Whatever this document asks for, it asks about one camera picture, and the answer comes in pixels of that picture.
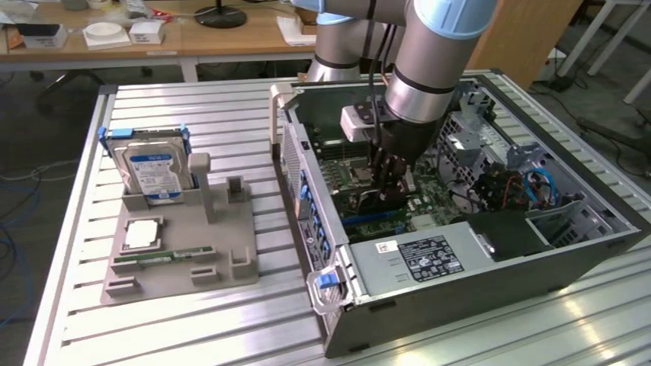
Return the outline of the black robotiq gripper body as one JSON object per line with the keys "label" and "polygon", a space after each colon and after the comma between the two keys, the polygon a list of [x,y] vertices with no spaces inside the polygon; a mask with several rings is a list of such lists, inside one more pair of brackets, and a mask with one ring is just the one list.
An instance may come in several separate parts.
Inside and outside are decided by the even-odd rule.
{"label": "black robotiq gripper body", "polygon": [[406,120],[390,120],[381,124],[381,142],[374,144],[374,162],[394,156],[414,164],[431,144],[437,122],[415,124]]}

